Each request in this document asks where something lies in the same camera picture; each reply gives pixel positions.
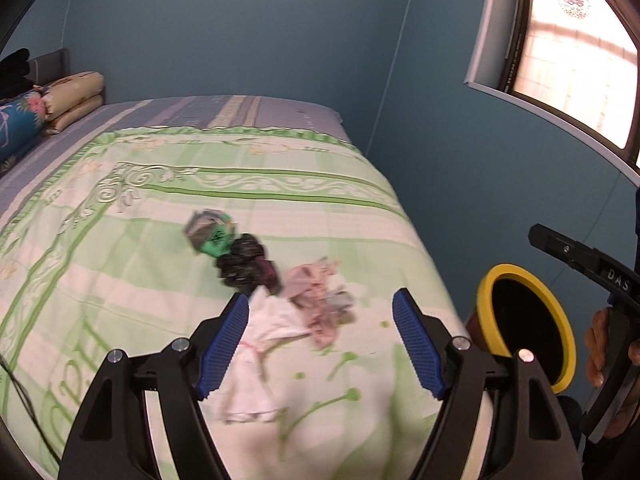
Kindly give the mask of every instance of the finger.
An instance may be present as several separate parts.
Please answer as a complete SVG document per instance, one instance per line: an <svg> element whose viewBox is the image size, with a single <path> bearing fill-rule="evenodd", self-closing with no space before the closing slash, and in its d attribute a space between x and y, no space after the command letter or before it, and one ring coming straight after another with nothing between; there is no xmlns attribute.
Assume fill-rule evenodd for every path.
<svg viewBox="0 0 640 480"><path fill-rule="evenodd" d="M603 310L597 311L591 320L591 326L596 337L598 353L604 355L607 349L607 343L609 342L609 309L604 308Z"/></svg>
<svg viewBox="0 0 640 480"><path fill-rule="evenodd" d="M604 382L602 374L591 358L587 358L587 380L596 388L601 387Z"/></svg>
<svg viewBox="0 0 640 480"><path fill-rule="evenodd" d="M629 345L629 359L636 366L640 366L640 340Z"/></svg>
<svg viewBox="0 0 640 480"><path fill-rule="evenodd" d="M605 365L605 353L598 348L596 335L593 328L588 328L584 332L584 345L589 350L589 357L593 360L593 365L597 370L602 370Z"/></svg>

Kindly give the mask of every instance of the cable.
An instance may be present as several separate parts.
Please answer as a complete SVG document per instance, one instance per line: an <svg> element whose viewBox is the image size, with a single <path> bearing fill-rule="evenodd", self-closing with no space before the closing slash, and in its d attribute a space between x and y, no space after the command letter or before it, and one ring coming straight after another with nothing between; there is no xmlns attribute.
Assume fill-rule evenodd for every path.
<svg viewBox="0 0 640 480"><path fill-rule="evenodd" d="M15 390L18 392L18 397L20 397L20 400L22 401L22 405L24 406L24 409L27 411L27 415L29 415L29 418L33 422L33 425L36 427L36 430L38 430L38 433L40 434L40 437L42 438L47 450L49 450L49 452L51 453L53 460L55 460L58 466L60 466L60 457L56 453L56 450L53 449L53 446L51 445L49 439L45 436L44 432L42 431L42 428L40 427L40 424L38 423L38 419L36 417L36 411L33 407L33 403L31 402L31 399L29 397L29 394L27 393L27 390L22 385L22 383L16 378L14 373L11 371L11 369L9 368L9 365L4 360L4 357L2 357L2 354L0 354L0 367L2 367L2 369L9 375L11 382L14 384Z"/></svg>

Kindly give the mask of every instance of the black gripper frame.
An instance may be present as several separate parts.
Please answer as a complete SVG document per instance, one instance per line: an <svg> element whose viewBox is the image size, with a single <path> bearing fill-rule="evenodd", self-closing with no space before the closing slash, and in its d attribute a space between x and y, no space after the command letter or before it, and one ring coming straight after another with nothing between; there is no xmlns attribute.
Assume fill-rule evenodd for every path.
<svg viewBox="0 0 640 480"><path fill-rule="evenodd" d="M184 480L230 480L206 427L196 384L204 352L239 294L217 318L200 323L188 348L105 357L71 427L58 480L161 480L148 424L145 392L157 391L167 440Z"/></svg>
<svg viewBox="0 0 640 480"><path fill-rule="evenodd" d="M615 354L612 364L607 362L606 380L597 392L594 402L588 407L580 421L580 430L590 436L600 426L600 421L607 412L611 412L611 406L620 396L620 390L625 381L629 382L631 360L628 357L629 345L640 338L640 276L597 249L572 240L548 227L540 224L534 225L529 231L530 244L556 259L566 263L572 269L584 274L591 281L597 283L609 291L609 304L614 309L617 321L621 326L618 335L609 333L610 343L616 338L617 344L607 346Z"/></svg>
<svg viewBox="0 0 640 480"><path fill-rule="evenodd" d="M494 356L473 343L458 349L441 320L410 302L440 355L446 387L410 480L463 477L486 392L494 415L479 480L582 480L566 417L542 367L535 358L529 361L532 354L525 352L526 360L518 353Z"/></svg>

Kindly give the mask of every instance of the metal screw head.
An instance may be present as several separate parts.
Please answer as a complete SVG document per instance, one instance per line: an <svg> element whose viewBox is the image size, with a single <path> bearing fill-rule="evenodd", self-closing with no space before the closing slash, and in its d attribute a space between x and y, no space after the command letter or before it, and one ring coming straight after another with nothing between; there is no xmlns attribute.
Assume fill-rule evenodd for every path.
<svg viewBox="0 0 640 480"><path fill-rule="evenodd" d="M457 350L469 350L471 348L471 341L464 336L457 335L452 339L451 344Z"/></svg>
<svg viewBox="0 0 640 480"><path fill-rule="evenodd" d="M533 359L535 359L533 352L531 350L527 350L526 348L518 351L518 357L526 363L530 363L533 361Z"/></svg>
<svg viewBox="0 0 640 480"><path fill-rule="evenodd" d="M107 354L107 361L110 363L116 364L121 360L122 360L122 350L118 350L116 348L115 350L111 350L111 352Z"/></svg>
<svg viewBox="0 0 640 480"><path fill-rule="evenodd" d="M172 350L176 352L184 352L187 348L189 348L189 340L185 337L179 337L178 339L174 339L171 343Z"/></svg>

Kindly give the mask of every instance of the green floral bedspread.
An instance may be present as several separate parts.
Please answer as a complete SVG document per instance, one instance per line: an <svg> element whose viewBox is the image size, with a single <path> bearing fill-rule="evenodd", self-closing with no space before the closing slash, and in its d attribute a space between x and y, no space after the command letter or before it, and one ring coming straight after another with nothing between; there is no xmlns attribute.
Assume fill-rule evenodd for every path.
<svg viewBox="0 0 640 480"><path fill-rule="evenodd" d="M407 286L425 312L452 332L463 329L386 179L350 144L306 130L104 133L4 227L0 351L56 449L111 348L159 351L225 306L232 291L182 234L204 208L228 212L240 232L257 235L281 272L338 261L339 278L357 297L329 348L290 338L262 357L278 416L228 424L212 408L217 392L204 403L232 478L407 478L439 404L418 385L391 297ZM5 375L0 410L22 449L55 476ZM171 480L157 397L149 413Z"/></svg>

